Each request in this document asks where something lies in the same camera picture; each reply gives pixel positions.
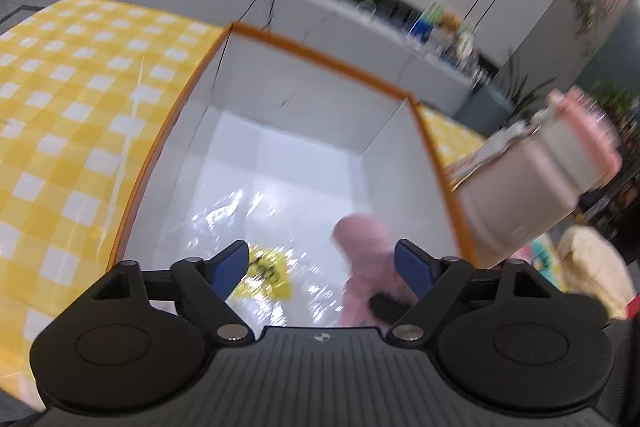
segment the pink object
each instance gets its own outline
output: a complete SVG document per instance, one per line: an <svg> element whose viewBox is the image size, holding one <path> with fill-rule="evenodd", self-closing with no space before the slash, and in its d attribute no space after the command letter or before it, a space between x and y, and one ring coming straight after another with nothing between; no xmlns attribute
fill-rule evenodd
<svg viewBox="0 0 640 427"><path fill-rule="evenodd" d="M372 216L351 214L334 227L332 238L351 263L351 277L342 295L341 327L388 325L378 322L369 312L369 298L384 293L395 300L414 304L417 298L394 267L391 240Z"/></svg>
<svg viewBox="0 0 640 427"><path fill-rule="evenodd" d="M479 268L495 266L550 229L587 190L620 169L615 137L578 88L555 91L536 133L479 168L456 194L476 243Z"/></svg>

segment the cream-colored cloth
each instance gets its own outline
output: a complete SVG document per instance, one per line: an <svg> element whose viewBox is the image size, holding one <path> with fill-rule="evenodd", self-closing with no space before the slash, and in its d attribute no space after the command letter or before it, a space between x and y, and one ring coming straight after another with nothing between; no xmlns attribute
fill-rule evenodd
<svg viewBox="0 0 640 427"><path fill-rule="evenodd" d="M597 297L609 318L626 319L636 297L633 282L618 251L591 227L571 227L558 244L567 291Z"/></svg>

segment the clear plastic wrapper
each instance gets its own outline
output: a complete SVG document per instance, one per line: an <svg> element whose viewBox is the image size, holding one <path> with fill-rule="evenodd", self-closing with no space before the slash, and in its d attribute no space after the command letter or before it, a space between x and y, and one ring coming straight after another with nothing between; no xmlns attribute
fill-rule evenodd
<svg viewBox="0 0 640 427"><path fill-rule="evenodd" d="M243 239L250 246L250 267L227 303L256 335L268 325L337 327L342 287L309 260L290 233L294 223L274 217L276 212L262 193L243 187L171 228L156 259L167 264L190 256L210 259Z"/></svg>

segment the plastic bottle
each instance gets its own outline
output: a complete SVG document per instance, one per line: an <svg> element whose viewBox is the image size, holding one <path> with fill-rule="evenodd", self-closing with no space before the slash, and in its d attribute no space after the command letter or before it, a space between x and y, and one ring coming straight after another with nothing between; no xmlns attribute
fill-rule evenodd
<svg viewBox="0 0 640 427"><path fill-rule="evenodd" d="M620 170L619 139L582 90L551 92L536 131L477 169L456 190L481 268L500 263L577 206L584 192Z"/></svg>

